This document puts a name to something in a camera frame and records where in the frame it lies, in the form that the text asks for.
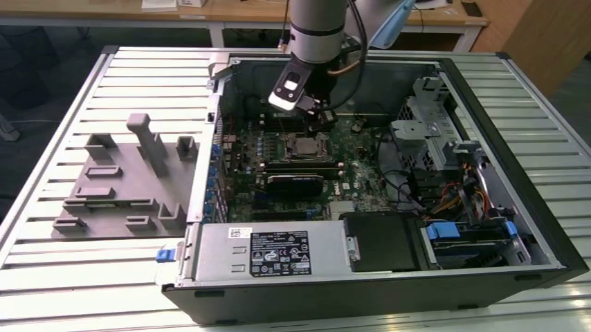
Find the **aluminum extrusion table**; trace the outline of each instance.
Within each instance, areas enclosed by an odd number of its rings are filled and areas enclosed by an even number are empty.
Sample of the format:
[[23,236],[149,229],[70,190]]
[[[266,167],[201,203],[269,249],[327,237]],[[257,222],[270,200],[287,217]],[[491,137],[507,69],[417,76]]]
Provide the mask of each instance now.
[[[210,70],[234,50],[121,48],[103,54],[0,227],[3,331],[589,331],[591,274],[529,290],[489,308],[334,320],[197,327],[161,294],[155,253],[179,239],[60,241],[52,220],[88,157],[91,133],[135,141],[133,112],[163,140],[206,128]],[[269,53],[275,50],[241,49]],[[495,54],[381,51],[450,57],[494,120],[587,264],[591,264],[591,150],[510,59]]]

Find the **black cable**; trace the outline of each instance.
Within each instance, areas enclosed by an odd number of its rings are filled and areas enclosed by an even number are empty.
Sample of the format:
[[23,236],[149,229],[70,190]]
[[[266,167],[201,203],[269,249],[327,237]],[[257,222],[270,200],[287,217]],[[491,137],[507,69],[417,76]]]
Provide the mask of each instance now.
[[382,167],[379,166],[379,148],[382,147],[382,141],[385,139],[386,134],[389,133],[390,128],[387,127],[382,136],[379,137],[379,141],[378,141],[378,150],[377,150],[377,165],[378,165],[378,174],[379,177],[385,179],[386,183],[389,183],[389,185],[395,188],[398,190],[398,193],[403,194],[405,197],[409,199],[409,203],[413,204],[417,208],[417,211],[419,212],[419,214],[423,214],[426,216],[434,216],[427,208],[415,200],[415,198],[411,196],[411,194],[409,192],[406,192],[401,186],[395,185],[389,178],[386,178],[386,173],[382,171]]
[[[409,188],[410,188],[409,181],[401,185],[401,188],[402,188],[405,185],[409,185]],[[401,190],[398,190],[397,199],[398,199],[398,201],[397,201],[397,206],[395,206],[397,212],[415,212],[415,211],[417,211],[417,207],[413,208],[413,209],[399,209],[399,208],[398,208],[398,206],[401,205],[401,203],[409,203],[409,204],[411,204],[411,202],[403,202],[403,201],[401,200]]]
[[419,16],[422,17],[422,33],[423,33],[425,32],[423,10],[417,6],[414,7],[419,11]]
[[290,12],[290,0],[287,0],[287,3],[286,3],[285,26],[281,29],[282,45],[286,45],[286,27],[287,27],[287,14],[289,14],[289,12]]
[[355,92],[358,92],[359,87],[362,86],[363,81],[363,75],[366,72],[366,58],[367,58],[367,50],[370,48],[369,42],[367,42],[367,32],[366,32],[366,25],[363,24],[362,14],[359,14],[358,5],[355,4],[355,0],[350,0],[350,7],[353,12],[353,17],[355,18],[355,23],[358,25],[358,31],[362,38],[362,55],[359,57],[359,74],[358,74],[358,80],[355,81],[355,86],[351,89],[350,93],[347,94],[346,98],[335,103],[329,105],[327,107],[319,108],[317,111],[330,111],[333,109],[337,109],[338,107],[343,106],[345,103],[351,99],[353,95],[355,95]]

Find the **warning label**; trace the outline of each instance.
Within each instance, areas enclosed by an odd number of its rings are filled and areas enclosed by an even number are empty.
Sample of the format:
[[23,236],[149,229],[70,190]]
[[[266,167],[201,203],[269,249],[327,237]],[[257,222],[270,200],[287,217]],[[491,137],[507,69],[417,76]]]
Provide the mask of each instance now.
[[251,275],[311,275],[307,231],[251,234]]

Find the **blue plastic tab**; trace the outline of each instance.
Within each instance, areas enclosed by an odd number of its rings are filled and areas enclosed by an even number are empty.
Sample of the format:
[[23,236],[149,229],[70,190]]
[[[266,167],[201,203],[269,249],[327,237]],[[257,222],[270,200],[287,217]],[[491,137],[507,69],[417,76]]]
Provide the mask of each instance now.
[[427,226],[427,235],[429,235],[430,240],[437,239],[437,230],[435,230],[434,225]]
[[507,227],[509,235],[511,235],[511,237],[517,237],[518,236],[518,228],[515,227],[514,222],[507,221],[506,227]]
[[158,263],[169,263],[175,261],[177,249],[162,249],[157,254],[157,262]]
[[433,223],[431,224],[437,229],[437,235],[439,238],[450,238],[450,237],[461,237],[461,231],[458,230],[458,226],[453,222],[443,223]]
[[449,239],[461,237],[458,226],[451,221],[443,221],[430,224],[427,227],[427,235],[430,240]]

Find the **metal bracket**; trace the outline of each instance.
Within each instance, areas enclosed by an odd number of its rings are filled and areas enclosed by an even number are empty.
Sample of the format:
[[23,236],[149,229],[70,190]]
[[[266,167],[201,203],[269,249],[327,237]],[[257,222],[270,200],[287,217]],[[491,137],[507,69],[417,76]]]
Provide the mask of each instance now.
[[355,237],[347,237],[347,254],[350,256],[350,262],[355,262],[362,259],[359,254],[358,239]]

